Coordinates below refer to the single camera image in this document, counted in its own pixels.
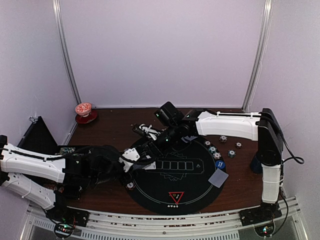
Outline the black poker chip case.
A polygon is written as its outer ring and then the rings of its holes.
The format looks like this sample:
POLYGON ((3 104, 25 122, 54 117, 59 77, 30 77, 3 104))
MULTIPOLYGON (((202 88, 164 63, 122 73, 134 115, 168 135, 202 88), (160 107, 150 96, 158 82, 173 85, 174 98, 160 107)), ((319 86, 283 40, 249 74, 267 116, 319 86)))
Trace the black poker chip case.
POLYGON ((83 145, 58 145, 41 116, 31 123, 18 147, 54 157, 66 155, 65 166, 62 167, 65 174, 62 182, 31 174, 25 175, 37 184, 59 191, 68 200, 79 200, 83 191, 90 186, 89 156, 92 148, 83 145))

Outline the blue round blind button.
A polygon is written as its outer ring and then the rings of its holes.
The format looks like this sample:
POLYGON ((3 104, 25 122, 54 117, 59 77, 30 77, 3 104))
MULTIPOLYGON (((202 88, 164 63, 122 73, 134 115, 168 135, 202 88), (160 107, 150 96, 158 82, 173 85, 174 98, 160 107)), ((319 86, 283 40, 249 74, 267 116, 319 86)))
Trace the blue round blind button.
POLYGON ((216 166, 216 168, 222 170, 222 169, 224 169, 224 168, 226 167, 226 164, 225 164, 225 162, 222 161, 222 160, 217 160, 217 161, 215 162, 215 166, 216 166))

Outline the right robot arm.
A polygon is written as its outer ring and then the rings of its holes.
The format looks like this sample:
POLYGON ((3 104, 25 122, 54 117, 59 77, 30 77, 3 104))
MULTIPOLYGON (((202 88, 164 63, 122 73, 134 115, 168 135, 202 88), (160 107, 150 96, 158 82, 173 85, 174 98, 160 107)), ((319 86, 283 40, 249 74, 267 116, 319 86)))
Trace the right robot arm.
POLYGON ((240 211, 242 223, 272 221, 280 213, 278 198, 284 178, 283 149, 288 149, 283 131, 269 108, 260 112, 224 113, 196 108, 187 114, 166 102, 155 113, 166 126, 155 130, 139 124, 137 130, 149 139, 147 150, 159 155, 177 140, 186 136, 228 136, 244 138, 258 143, 256 159, 262 168, 262 196, 258 207, 240 211))

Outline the card seat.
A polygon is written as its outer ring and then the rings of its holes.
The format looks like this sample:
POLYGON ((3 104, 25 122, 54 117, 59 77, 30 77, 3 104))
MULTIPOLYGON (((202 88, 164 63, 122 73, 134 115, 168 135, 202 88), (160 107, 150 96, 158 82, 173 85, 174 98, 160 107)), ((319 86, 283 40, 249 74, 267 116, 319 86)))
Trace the card seat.
POLYGON ((220 188, 228 179, 228 177, 229 175, 226 172, 218 168, 208 179, 208 182, 216 188, 220 188))
POLYGON ((181 140, 185 143, 189 143, 192 142, 193 140, 195 140, 197 138, 197 136, 184 136, 181 138, 181 140))

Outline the red triangle marker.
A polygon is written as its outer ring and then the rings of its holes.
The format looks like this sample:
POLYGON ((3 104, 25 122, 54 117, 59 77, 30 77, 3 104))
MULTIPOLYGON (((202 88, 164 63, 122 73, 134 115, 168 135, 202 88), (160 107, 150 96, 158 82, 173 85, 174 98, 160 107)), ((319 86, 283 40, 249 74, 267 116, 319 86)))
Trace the red triangle marker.
POLYGON ((182 199, 182 197, 184 196, 184 191, 174 191, 174 192, 169 192, 169 196, 172 198, 172 200, 174 201, 174 203, 176 205, 178 205, 182 199))

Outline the aluminium frame post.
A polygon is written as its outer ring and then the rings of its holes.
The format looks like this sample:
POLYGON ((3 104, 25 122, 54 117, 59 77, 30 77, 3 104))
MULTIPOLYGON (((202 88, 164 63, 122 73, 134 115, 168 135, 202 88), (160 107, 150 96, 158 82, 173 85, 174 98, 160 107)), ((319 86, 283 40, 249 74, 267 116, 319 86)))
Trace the aluminium frame post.
POLYGON ((74 72, 73 72, 73 68, 72 68, 72 64, 71 64, 70 55, 69 55, 68 46, 67 46, 66 35, 65 35, 65 30, 64 30, 64 25, 63 25, 61 1, 60 0, 53 0, 52 6, 53 6, 53 13, 54 13, 54 18, 55 18, 55 22, 56 22, 56 26, 57 26, 58 35, 59 35, 59 42, 60 42, 60 46, 61 46, 61 51, 62 51, 62 56, 63 56, 63 61, 64 61, 67 77, 68 77, 75 101, 77 104, 80 104, 81 97, 80 97, 80 93, 78 90, 78 86, 77 86, 77 83, 75 80, 75 76, 74 76, 74 72))
POLYGON ((261 26, 260 26, 260 33, 259 33, 259 38, 257 43, 257 49, 256 49, 254 61, 253 61, 250 78, 249 78, 249 84, 248 84, 244 101, 241 107, 241 109, 244 112, 248 112, 250 110, 250 106, 253 102, 254 95, 260 79, 263 56, 265 54, 265 50, 267 49, 267 44, 269 39, 273 4, 274 4, 273 0, 264 1, 264 8, 263 8, 263 14, 262 14, 262 20, 261 20, 261 26))

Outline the black white chip stack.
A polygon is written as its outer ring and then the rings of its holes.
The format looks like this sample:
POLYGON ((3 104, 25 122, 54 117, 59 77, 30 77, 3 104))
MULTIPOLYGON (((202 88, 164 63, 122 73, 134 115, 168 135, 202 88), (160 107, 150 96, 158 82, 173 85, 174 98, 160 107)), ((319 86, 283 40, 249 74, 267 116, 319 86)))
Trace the black white chip stack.
POLYGON ((220 143, 226 143, 227 140, 228 140, 228 137, 225 136, 225 135, 221 135, 221 136, 219 137, 219 142, 220 142, 220 143))

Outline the right aluminium frame post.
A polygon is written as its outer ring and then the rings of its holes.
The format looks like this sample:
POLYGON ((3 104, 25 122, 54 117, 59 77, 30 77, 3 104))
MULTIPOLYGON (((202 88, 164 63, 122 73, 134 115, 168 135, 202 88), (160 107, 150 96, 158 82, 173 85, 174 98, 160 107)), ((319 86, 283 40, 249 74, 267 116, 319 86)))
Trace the right aluminium frame post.
POLYGON ((244 101, 241 107, 241 109, 244 112, 248 112, 250 110, 250 106, 253 102, 254 95, 260 79, 263 56, 265 54, 265 50, 267 49, 267 44, 269 39, 273 4, 274 4, 273 0, 264 1, 264 8, 263 8, 263 14, 262 14, 262 20, 261 20, 261 26, 260 26, 260 33, 259 33, 259 38, 257 43, 257 49, 256 49, 254 61, 253 61, 250 78, 249 78, 249 84, 248 84, 244 101))

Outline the front aluminium rail base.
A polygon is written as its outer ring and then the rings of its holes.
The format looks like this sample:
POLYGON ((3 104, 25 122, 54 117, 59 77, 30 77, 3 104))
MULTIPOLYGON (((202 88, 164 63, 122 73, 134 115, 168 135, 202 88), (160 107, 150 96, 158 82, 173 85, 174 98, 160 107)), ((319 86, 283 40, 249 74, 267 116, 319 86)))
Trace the front aluminium rail base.
POLYGON ((189 215, 137 215, 89 211, 86 226, 78 226, 72 240, 262 240, 259 230, 274 224, 273 240, 308 240, 296 198, 279 201, 282 216, 243 225, 240 211, 228 210, 189 215))

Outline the green chip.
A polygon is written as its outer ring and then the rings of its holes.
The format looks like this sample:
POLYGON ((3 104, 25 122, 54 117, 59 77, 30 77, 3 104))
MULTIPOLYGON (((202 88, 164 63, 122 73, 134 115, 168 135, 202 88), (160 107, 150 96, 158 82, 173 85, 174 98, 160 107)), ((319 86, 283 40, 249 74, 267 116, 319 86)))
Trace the green chip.
POLYGON ((210 146, 209 148, 208 148, 208 150, 209 150, 209 152, 210 153, 212 153, 212 154, 214 154, 214 153, 216 153, 217 152, 217 148, 215 147, 215 146, 210 146))

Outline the blue white chip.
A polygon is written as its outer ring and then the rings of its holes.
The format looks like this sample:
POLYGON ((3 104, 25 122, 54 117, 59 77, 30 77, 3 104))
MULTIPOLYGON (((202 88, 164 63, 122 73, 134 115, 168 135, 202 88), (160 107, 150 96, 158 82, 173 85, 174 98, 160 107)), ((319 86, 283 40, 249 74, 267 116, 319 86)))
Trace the blue white chip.
POLYGON ((221 155, 220 152, 214 152, 214 153, 212 154, 212 156, 213 156, 213 158, 214 158, 215 160, 219 160, 219 159, 221 159, 221 157, 222 157, 222 155, 221 155))

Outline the round black poker mat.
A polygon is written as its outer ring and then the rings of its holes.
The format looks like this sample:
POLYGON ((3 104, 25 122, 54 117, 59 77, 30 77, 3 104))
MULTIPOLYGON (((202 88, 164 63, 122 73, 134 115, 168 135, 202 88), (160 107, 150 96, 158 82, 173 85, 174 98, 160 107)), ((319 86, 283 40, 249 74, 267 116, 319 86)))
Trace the round black poker mat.
POLYGON ((202 136, 188 143, 180 139, 163 152, 155 170, 133 170, 120 182, 136 203, 153 213, 168 216, 199 212, 220 195, 225 185, 217 188, 208 182, 218 169, 216 161, 224 160, 222 155, 215 160, 209 152, 209 147, 215 145, 210 141, 207 146, 205 141, 209 140, 202 136), (130 182, 135 185, 133 190, 126 188, 130 182), (184 192, 179 204, 174 203, 169 192, 184 192))

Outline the red white chip stack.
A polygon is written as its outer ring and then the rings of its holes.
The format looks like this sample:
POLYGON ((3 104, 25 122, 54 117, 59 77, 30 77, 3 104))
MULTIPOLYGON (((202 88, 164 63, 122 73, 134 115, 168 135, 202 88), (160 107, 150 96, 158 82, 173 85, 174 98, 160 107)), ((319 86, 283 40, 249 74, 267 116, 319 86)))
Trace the red white chip stack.
POLYGON ((242 148, 242 143, 241 142, 236 142, 235 143, 235 147, 237 148, 237 149, 240 149, 240 148, 242 148))

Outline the blue playing card deck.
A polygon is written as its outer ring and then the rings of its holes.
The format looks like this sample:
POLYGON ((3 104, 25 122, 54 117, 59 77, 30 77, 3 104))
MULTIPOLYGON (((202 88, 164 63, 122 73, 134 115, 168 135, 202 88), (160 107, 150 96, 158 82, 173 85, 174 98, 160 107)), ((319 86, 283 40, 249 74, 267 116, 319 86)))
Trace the blue playing card deck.
POLYGON ((156 169, 156 162, 153 161, 152 163, 144 165, 144 166, 140 166, 137 169, 138 170, 155 170, 156 169))

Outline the dark blue mug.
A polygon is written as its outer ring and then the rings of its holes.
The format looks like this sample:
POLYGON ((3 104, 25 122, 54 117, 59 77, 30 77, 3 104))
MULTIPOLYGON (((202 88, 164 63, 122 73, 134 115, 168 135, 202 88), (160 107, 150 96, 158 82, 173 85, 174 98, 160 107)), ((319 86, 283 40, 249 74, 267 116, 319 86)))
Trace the dark blue mug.
POLYGON ((262 164, 259 161, 257 154, 255 154, 254 157, 251 160, 250 169, 254 174, 259 174, 260 175, 260 174, 263 173, 262 164))

